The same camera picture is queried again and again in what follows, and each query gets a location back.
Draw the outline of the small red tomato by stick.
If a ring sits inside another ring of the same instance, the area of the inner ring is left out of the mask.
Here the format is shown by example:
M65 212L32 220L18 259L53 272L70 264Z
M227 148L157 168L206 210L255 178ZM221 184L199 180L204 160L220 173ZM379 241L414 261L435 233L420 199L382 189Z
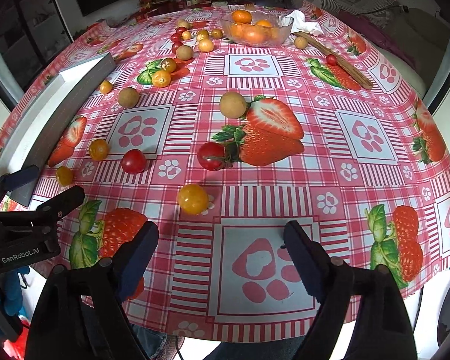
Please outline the small red tomato by stick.
M332 55L332 54L327 55L326 56L326 63L327 63L327 65L330 65L330 66L337 66L337 57L335 55Z

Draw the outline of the red cherry tomato with stem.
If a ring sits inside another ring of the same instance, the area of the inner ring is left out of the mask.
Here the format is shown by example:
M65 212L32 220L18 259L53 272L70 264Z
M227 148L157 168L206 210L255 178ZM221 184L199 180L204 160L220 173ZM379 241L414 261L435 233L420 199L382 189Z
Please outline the red cherry tomato with stem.
M208 171L216 172L226 165L226 152L223 145L216 142L206 142L198 150L197 160Z

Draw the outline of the mandarin orange in bowl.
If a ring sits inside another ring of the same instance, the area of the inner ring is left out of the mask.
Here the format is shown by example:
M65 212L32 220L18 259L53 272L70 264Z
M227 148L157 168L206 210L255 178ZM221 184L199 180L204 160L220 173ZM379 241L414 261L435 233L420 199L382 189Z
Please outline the mandarin orange in bowl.
M266 28L255 24L244 24L242 26L241 39L244 43L253 47L260 47L268 40Z

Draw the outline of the dark greenish tomato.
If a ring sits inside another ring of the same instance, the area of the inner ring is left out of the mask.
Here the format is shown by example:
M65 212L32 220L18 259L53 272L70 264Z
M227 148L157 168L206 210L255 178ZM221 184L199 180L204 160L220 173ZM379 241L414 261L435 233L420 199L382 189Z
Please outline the dark greenish tomato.
M173 58L165 58L160 63L160 69L171 74L177 69L177 63Z

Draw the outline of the mandarin orange top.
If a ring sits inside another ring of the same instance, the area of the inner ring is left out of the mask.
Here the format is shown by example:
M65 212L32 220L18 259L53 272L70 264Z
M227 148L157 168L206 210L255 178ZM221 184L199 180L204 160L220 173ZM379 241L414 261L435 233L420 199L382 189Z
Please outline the mandarin orange top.
M248 10L234 10L231 17L233 22L237 24L250 24L253 20L252 14Z

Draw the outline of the white crumpled tissue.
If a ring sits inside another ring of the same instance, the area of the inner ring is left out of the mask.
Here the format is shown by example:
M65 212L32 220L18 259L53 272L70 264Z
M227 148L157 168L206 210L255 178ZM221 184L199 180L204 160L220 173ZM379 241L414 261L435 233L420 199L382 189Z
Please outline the white crumpled tissue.
M293 10L286 16L279 19L280 24L290 26L290 33L307 33L313 36L324 35L324 31L316 22L307 21L305 14L301 10Z

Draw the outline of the orange yellow cherry tomato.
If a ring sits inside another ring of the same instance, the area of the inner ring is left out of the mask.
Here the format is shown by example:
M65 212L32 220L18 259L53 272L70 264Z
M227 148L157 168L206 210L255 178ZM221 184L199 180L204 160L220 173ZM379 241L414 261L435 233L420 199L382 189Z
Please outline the orange yellow cherry tomato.
M108 156L109 146L104 139L96 139L91 142L88 153L92 160L102 161Z

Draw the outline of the small yellow cherry tomato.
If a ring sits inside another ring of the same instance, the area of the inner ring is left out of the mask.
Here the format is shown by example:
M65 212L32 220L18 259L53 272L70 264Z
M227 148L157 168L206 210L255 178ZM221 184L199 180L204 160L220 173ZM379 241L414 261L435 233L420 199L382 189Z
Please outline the small yellow cherry tomato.
M207 209L209 198L200 185L186 184L178 192L177 203L186 214L198 215Z

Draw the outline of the white shallow tray box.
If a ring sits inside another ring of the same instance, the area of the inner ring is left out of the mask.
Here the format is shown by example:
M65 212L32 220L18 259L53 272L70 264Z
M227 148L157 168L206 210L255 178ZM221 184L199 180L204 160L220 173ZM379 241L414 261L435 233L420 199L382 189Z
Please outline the white shallow tray box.
M80 107L113 69L107 53L60 71L24 108L0 151L0 175L32 165L43 171Z

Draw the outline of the longan beside bowl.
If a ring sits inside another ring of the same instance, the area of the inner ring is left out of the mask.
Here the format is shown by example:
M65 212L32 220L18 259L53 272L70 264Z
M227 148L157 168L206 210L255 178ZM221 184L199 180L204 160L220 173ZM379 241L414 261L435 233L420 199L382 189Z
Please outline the longan beside bowl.
M308 47L308 41L302 36L297 36L294 39L294 45L295 47L297 47L297 49L303 50Z

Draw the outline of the strawberry pattern pink tablecloth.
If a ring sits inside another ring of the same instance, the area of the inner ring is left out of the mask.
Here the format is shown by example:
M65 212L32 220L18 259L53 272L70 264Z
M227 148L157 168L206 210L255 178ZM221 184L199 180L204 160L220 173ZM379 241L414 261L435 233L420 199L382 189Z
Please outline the strawberry pattern pink tablecloth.
M154 256L130 301L129 320L206 340L276 341L302 336L319 305L308 296L280 245L296 220L333 257L355 267L379 264L403 296L450 267L450 154L426 106L395 66L350 27L311 4L305 18L319 42L370 80L362 88L312 46L291 40L250 47L227 37L178 63L165 88L152 75L175 58L170 36L221 29L225 8L186 10L141 24L98 24L67 47L28 89L0 131L0 151L26 105L58 73L111 54L113 90L94 92L55 145L32 195L58 194L60 166L86 194L58 230L56 262L87 267L110 256L148 219L159 228ZM118 104L127 87L134 108ZM221 96L247 102L225 117ZM93 140L109 146L94 161ZM224 146L226 165L211 172L197 160L206 142ZM128 150L147 160L139 174L121 168ZM209 204L186 214L185 185L200 185Z

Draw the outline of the clear glass fruit bowl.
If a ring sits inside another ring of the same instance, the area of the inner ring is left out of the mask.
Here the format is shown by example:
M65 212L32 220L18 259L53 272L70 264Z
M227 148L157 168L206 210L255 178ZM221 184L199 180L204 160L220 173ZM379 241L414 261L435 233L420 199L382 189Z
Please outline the clear glass fruit bowl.
M247 47L277 47L291 34L294 19L259 10L234 10L220 19L225 36Z

